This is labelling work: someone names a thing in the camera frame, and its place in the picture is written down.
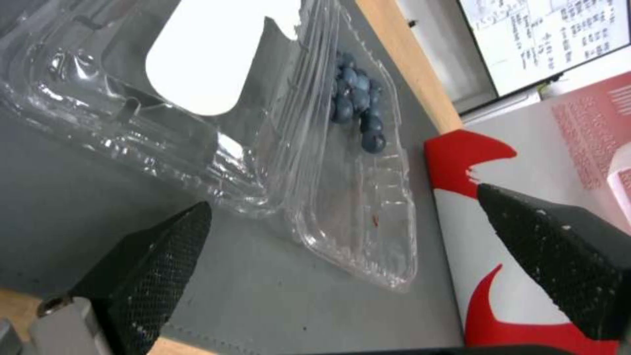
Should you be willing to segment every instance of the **clear plastic clamshell container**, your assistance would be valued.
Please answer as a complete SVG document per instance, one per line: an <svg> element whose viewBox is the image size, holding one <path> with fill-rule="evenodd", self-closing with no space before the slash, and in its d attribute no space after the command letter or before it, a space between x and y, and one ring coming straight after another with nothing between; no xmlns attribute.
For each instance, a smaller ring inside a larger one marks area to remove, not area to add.
<svg viewBox="0 0 631 355"><path fill-rule="evenodd" d="M160 97L144 68L178 4L0 0L0 108L217 205L284 214L318 255L405 290L416 224L396 90L346 11L303 0L296 41L266 19L237 105L200 116ZM328 120L338 48L384 86L380 154L362 151L357 123Z"/></svg>

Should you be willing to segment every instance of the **red pattern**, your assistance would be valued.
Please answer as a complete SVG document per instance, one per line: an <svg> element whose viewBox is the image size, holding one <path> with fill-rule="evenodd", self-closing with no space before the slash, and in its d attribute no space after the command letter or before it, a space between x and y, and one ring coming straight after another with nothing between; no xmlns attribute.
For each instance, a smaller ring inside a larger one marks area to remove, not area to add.
<svg viewBox="0 0 631 355"><path fill-rule="evenodd" d="M631 141L631 121L622 115L627 99L620 91L631 72L589 85L554 99L551 111L583 187L606 184L611 158Z"/></svg>
<svg viewBox="0 0 631 355"><path fill-rule="evenodd" d="M622 181L622 186L625 187L628 199L631 200L631 169L620 172L620 181Z"/></svg>
<svg viewBox="0 0 631 355"><path fill-rule="evenodd" d="M471 296L464 336L467 346L541 344L573 354L617 353L617 341L591 340L572 323L525 325L497 320L491 309L489 293L501 268L502 264L497 265L485 276Z"/></svg>
<svg viewBox="0 0 631 355"><path fill-rule="evenodd" d="M425 156L433 188L477 199L478 185L469 176L471 167L491 160L513 158L517 152L494 138L458 130L426 141Z"/></svg>

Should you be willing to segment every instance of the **gray table surface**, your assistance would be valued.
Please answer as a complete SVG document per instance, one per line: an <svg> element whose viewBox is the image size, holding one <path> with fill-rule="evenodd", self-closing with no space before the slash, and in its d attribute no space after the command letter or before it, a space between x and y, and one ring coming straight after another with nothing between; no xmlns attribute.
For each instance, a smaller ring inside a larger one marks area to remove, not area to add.
<svg viewBox="0 0 631 355"><path fill-rule="evenodd" d="M198 267L163 335L227 353L459 346L451 277L423 158L437 134L356 5L355 28L399 90L416 201L418 275L407 294L358 280L286 231L215 210ZM170 186L0 119L0 287L71 287L123 235L194 203Z"/></svg>

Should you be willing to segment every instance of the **computer monitor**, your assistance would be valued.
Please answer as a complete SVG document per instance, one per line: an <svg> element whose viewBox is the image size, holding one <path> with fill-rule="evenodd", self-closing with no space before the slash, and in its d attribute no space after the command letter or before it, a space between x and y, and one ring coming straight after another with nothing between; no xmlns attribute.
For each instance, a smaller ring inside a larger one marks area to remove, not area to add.
<svg viewBox="0 0 631 355"><path fill-rule="evenodd" d="M459 0L497 97L630 43L628 0Z"/></svg>

